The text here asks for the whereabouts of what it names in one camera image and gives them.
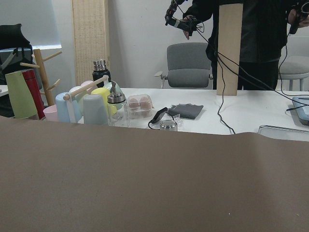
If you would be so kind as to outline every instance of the white chair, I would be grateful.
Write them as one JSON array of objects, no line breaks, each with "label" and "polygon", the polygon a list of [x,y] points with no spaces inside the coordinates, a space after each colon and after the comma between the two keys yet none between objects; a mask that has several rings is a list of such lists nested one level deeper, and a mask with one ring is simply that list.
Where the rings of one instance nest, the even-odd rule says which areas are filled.
[{"label": "white chair", "polygon": [[168,73],[157,72],[164,87],[168,80],[171,87],[205,88],[210,77],[211,61],[205,50],[207,43],[178,43],[167,48]]},{"label": "white chair", "polygon": [[[290,36],[288,38],[288,54],[286,60],[280,67],[280,74],[282,80],[290,80],[289,90],[293,90],[294,80],[299,80],[300,91],[308,90],[305,87],[305,79],[309,77],[308,41],[308,37]],[[282,63],[285,54],[284,47],[279,65]]]}]

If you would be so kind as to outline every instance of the woven screen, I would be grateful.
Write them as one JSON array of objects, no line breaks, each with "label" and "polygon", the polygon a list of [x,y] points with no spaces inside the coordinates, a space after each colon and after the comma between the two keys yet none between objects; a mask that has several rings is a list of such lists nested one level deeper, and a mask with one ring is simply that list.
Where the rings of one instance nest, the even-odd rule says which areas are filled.
[{"label": "woven screen", "polygon": [[72,0],[76,84],[92,80],[93,61],[107,59],[107,0]]}]

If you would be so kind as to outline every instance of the wooden stand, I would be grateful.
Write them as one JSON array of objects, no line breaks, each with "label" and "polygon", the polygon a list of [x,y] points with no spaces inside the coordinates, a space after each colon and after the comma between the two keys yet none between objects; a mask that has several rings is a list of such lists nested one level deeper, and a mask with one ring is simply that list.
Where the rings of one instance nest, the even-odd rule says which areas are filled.
[{"label": "wooden stand", "polygon": [[[219,10],[218,52],[237,65],[240,53],[242,3],[242,0],[220,0]],[[222,55],[218,54],[217,95],[236,96],[238,76],[228,68],[238,74],[239,67]]]},{"label": "wooden stand", "polygon": [[41,92],[41,94],[45,95],[46,100],[47,100],[47,104],[48,106],[54,105],[54,98],[53,95],[51,93],[51,90],[53,88],[55,88],[58,84],[60,79],[58,79],[52,86],[49,86],[48,83],[48,79],[47,79],[47,75],[46,75],[46,70],[45,70],[45,66],[44,66],[44,62],[61,54],[62,52],[57,52],[47,58],[42,58],[42,54],[41,54],[41,50],[40,49],[34,49],[33,50],[33,54],[34,54],[34,59],[36,60],[37,65],[34,64],[26,64],[26,63],[20,63],[21,66],[26,66],[26,67],[31,67],[31,68],[38,68],[39,72],[40,72],[40,76],[41,76],[41,80],[42,80],[42,85],[43,85],[43,89],[44,89],[44,93]]}]

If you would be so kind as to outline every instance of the gray cup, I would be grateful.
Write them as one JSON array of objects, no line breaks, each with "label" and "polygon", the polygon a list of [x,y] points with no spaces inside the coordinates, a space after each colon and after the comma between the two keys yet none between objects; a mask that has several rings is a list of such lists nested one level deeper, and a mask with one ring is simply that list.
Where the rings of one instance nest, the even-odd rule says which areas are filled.
[{"label": "gray cup", "polygon": [[86,94],[84,101],[84,123],[104,125],[108,124],[108,115],[101,95]]}]

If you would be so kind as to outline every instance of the black pants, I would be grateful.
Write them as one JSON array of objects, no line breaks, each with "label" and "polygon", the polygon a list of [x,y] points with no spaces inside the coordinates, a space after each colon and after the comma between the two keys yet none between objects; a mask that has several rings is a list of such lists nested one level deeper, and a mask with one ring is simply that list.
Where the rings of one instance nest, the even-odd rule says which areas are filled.
[{"label": "black pants", "polygon": [[[278,82],[278,64],[279,61],[265,63],[239,63],[240,67],[242,67],[244,71],[246,71],[249,75],[265,83],[272,89],[276,88]],[[212,88],[217,89],[217,62],[212,62],[211,68],[213,76]],[[241,90],[242,88],[244,90],[271,90],[259,81],[253,80],[252,77],[248,76],[244,71],[242,69],[239,69],[239,75],[243,78],[238,77],[238,90]]]}]

